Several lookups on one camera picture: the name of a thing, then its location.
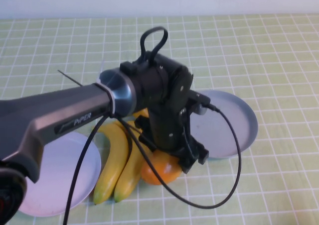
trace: gray plate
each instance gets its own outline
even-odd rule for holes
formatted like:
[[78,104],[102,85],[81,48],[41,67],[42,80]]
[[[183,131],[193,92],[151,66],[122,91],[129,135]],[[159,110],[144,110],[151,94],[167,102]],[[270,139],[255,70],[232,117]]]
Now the gray plate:
[[[258,122],[253,110],[239,97],[222,91],[201,91],[210,97],[211,104],[219,108],[229,119],[238,138],[241,151],[255,140]],[[234,136],[217,112],[207,109],[204,115],[190,116],[191,135],[209,151],[209,158],[227,158],[237,155]]]

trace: white wall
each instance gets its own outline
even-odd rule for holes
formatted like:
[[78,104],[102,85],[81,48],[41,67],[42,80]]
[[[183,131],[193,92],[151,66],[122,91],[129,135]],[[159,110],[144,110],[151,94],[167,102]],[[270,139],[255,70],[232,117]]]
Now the white wall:
[[0,0],[0,18],[319,12],[319,0]]

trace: grid pattern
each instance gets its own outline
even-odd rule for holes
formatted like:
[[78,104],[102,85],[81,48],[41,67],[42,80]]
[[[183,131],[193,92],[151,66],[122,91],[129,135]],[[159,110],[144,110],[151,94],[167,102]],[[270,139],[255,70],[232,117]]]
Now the grid pattern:
[[[102,70],[139,56],[139,39],[162,25],[160,53],[187,65],[192,88],[233,93],[256,113],[259,133],[243,153],[234,196],[215,210],[188,207],[162,186],[142,181],[118,204],[73,209],[77,225],[316,225],[319,224],[319,14],[0,20],[0,99],[83,84]],[[147,38],[152,49],[161,33]],[[88,135],[92,124],[79,129]],[[106,140],[98,136],[102,165]],[[211,205],[233,186],[237,157],[195,164],[170,184],[193,202]],[[18,213],[9,225],[59,225],[63,216]]]

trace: black cable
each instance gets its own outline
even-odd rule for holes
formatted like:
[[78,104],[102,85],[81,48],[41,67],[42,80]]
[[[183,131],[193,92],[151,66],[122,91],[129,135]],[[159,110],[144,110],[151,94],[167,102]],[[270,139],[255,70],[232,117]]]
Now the black cable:
[[93,128],[93,130],[91,131],[88,139],[86,140],[86,143],[82,149],[81,155],[79,157],[79,160],[76,164],[76,168],[74,171],[74,175],[73,175],[73,179],[72,179],[72,183],[71,183],[71,187],[70,187],[70,192],[69,192],[69,196],[68,196],[68,201],[66,203],[66,208],[65,208],[65,214],[64,214],[64,219],[63,219],[63,225],[67,225],[68,223],[68,217],[69,217],[69,212],[70,212],[70,207],[71,207],[71,201],[72,201],[72,196],[73,196],[73,192],[74,192],[74,188],[75,188],[75,183],[76,180],[78,178],[79,172],[80,172],[80,168],[85,156],[86,151],[89,148],[89,145],[91,144],[93,137],[95,136],[96,132],[98,131],[99,127],[103,124],[103,122],[109,117],[108,114],[104,115],[99,122],[95,125],[95,127]]
[[215,112],[218,112],[221,114],[221,116],[225,119],[225,121],[227,122],[233,136],[234,136],[234,139],[235,139],[235,142],[236,142],[236,147],[237,147],[237,152],[238,152],[238,172],[237,172],[237,177],[236,177],[236,180],[235,180],[235,183],[234,183],[234,186],[232,188],[232,190],[230,191],[230,193],[228,194],[228,196],[223,200],[221,201],[220,203],[216,204],[216,205],[212,205],[212,206],[204,206],[204,205],[198,205],[198,204],[195,204],[195,203],[192,203],[186,199],[184,199],[183,197],[181,197],[180,195],[178,195],[176,192],[174,192],[165,182],[164,180],[160,177],[160,175],[158,174],[158,172],[156,171],[155,167],[152,165],[150,159],[148,158],[148,156],[146,155],[145,151],[143,150],[139,140],[134,136],[134,134],[132,133],[131,131],[131,126],[126,123],[125,121],[123,121],[121,118],[116,118],[123,126],[124,128],[128,131],[128,133],[130,134],[130,136],[132,137],[133,141],[135,142],[135,144],[137,145],[137,147],[139,148],[142,156],[144,157],[145,161],[147,162],[147,164],[149,165],[149,167],[151,168],[151,170],[153,171],[153,173],[155,174],[155,176],[157,177],[157,179],[160,181],[160,183],[166,188],[166,190],[168,190],[172,195],[174,195],[176,198],[178,198],[179,200],[181,200],[182,202],[188,204],[188,205],[191,205],[193,207],[196,207],[196,208],[199,208],[199,209],[215,209],[217,207],[220,207],[222,206],[223,204],[225,204],[230,198],[231,196],[233,195],[233,193],[235,192],[236,190],[236,187],[238,185],[238,182],[239,182],[239,178],[240,178],[240,172],[241,172],[241,151],[240,151],[240,147],[239,147],[239,143],[238,143],[238,139],[237,139],[237,136],[236,136],[236,133],[233,129],[233,126],[231,125],[231,123],[229,122],[228,118],[225,116],[225,114],[223,112],[221,112],[217,107],[213,106],[212,104],[209,104],[209,105],[206,105],[204,106],[206,108],[209,108],[210,110],[212,111],[215,111]]
[[156,56],[156,54],[159,52],[159,50],[165,45],[167,39],[168,39],[168,31],[162,27],[162,26],[159,26],[159,27],[154,27],[154,28],[151,28],[149,30],[147,30],[145,33],[143,33],[143,35],[141,36],[141,39],[140,39],[140,45],[141,45],[141,56],[139,58],[139,63],[142,63],[143,61],[145,61],[145,53],[146,53],[146,50],[145,50],[145,39],[147,38],[147,36],[149,36],[150,34],[156,32],[156,31],[160,31],[160,30],[163,30],[164,31],[164,35],[163,35],[163,38],[161,39],[161,41],[156,45],[156,47],[152,50],[151,54],[150,54],[150,58],[149,58],[149,62],[150,64],[153,63],[153,60]]

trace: piper logo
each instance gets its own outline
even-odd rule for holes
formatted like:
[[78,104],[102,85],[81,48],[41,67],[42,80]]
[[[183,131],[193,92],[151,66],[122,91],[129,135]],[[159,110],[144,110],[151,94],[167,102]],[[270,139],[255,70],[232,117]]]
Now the piper logo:
[[88,114],[85,114],[84,116],[81,116],[78,119],[75,119],[73,126],[76,126],[77,124],[80,124],[80,123],[88,120],[89,118],[91,118],[91,115],[92,115],[92,113],[88,113]]

